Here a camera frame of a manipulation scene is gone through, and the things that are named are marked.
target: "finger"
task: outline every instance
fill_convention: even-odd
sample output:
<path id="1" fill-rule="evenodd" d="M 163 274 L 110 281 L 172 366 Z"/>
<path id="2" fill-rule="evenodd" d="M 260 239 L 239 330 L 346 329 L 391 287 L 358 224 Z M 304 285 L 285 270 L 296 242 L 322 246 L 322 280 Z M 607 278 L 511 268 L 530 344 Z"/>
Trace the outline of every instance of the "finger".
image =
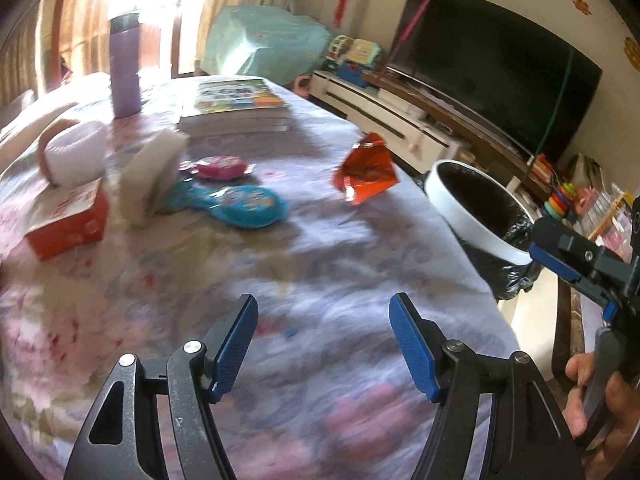
<path id="1" fill-rule="evenodd" d="M 616 463 L 638 426 L 640 392 L 632 388 L 619 372 L 615 372 L 607 383 L 605 400 L 615 424 L 602 444 L 602 450 L 607 462 Z"/>
<path id="2" fill-rule="evenodd" d="M 593 377 L 594 362 L 593 352 L 575 355 L 566 364 L 566 376 L 577 382 L 578 386 L 584 386 Z"/>
<path id="3" fill-rule="evenodd" d="M 584 462 L 584 474 L 586 480 L 603 480 L 613 469 L 614 463 L 611 463 L 606 457 L 604 450 L 598 448 Z"/>
<path id="4" fill-rule="evenodd" d="M 582 388 L 577 386 L 572 388 L 566 400 L 566 408 L 562 412 L 573 438 L 581 436 L 587 429 L 587 417 L 584 415 L 582 395 Z"/>

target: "floral bedsheet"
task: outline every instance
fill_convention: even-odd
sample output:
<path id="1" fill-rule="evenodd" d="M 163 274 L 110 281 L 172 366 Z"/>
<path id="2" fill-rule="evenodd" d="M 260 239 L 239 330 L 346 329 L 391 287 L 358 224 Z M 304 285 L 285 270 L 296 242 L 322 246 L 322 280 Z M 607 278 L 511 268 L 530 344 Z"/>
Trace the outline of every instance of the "floral bedsheet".
<path id="1" fill-rule="evenodd" d="M 331 174 L 357 128 L 280 87 L 293 126 L 279 134 L 194 139 L 191 158 L 238 155 L 254 182 L 289 202 L 289 218 L 237 230 L 201 212 L 120 217 L 120 170 L 154 131 L 175 123 L 184 88 L 154 84 L 138 116 L 113 120 L 105 98 L 70 110 L 110 129 L 104 240 L 39 262 L 22 239 L 45 188 L 34 147 L 0 181 L 0 408 L 47 479 L 73 442 L 118 357 L 170 355 L 203 336 L 245 292 L 258 329 L 231 394 L 212 407 L 240 480 L 407 479 L 435 412 L 414 387 L 388 322 L 407 292 L 424 317 L 478 352 L 508 356 L 513 333 L 487 284 L 411 179 L 349 206 Z M 160 403 L 171 478 L 181 478 Z M 488 405 L 467 468 L 478 476 Z"/>

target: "cabinet door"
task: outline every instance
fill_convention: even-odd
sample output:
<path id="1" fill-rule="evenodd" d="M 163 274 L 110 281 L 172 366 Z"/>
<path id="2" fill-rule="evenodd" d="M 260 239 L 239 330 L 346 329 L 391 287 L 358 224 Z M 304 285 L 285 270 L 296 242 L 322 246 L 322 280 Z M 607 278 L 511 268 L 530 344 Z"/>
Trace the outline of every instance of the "cabinet door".
<path id="1" fill-rule="evenodd" d="M 397 133 L 381 126 L 377 121 L 369 119 L 355 110 L 348 112 L 347 119 L 365 133 L 376 132 L 380 134 L 393 154 L 421 174 L 428 172 L 433 163 L 440 159 L 443 150 L 446 149 L 418 128 L 405 128 L 401 133 L 404 136 L 402 138 Z M 409 146 L 412 144 L 415 144 L 416 149 L 411 152 Z"/>

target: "white cabinet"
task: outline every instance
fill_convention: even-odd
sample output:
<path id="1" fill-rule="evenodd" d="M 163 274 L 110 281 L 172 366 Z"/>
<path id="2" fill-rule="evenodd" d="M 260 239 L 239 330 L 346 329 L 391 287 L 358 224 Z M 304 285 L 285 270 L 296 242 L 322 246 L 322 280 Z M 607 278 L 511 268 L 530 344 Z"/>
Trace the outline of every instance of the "white cabinet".
<path id="1" fill-rule="evenodd" d="M 363 132 L 380 134 L 389 150 L 417 173 L 427 173 L 449 152 L 451 140 L 446 134 L 329 72 L 314 73 L 310 93 L 340 110 Z"/>

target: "purple water bottle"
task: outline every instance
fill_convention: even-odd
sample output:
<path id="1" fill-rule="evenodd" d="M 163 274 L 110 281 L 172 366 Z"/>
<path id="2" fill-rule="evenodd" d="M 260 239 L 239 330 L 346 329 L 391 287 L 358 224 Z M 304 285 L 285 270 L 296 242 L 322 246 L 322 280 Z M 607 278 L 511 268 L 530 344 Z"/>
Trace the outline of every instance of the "purple water bottle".
<path id="1" fill-rule="evenodd" d="M 116 118 L 140 111 L 140 22 L 137 12 L 128 12 L 111 20 L 109 62 L 111 100 Z"/>

